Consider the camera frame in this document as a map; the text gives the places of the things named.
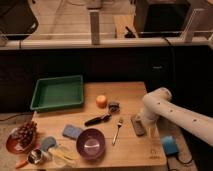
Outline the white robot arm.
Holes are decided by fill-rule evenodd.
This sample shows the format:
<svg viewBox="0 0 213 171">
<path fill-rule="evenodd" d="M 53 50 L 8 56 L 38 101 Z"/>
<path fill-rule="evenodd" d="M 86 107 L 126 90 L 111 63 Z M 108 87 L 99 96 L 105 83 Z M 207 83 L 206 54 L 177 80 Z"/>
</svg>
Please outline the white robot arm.
<svg viewBox="0 0 213 171">
<path fill-rule="evenodd" d="M 213 118 L 171 103 L 172 94 L 161 87 L 143 96 L 143 107 L 136 118 L 153 127 L 160 116 L 175 123 L 213 147 Z"/>
</svg>

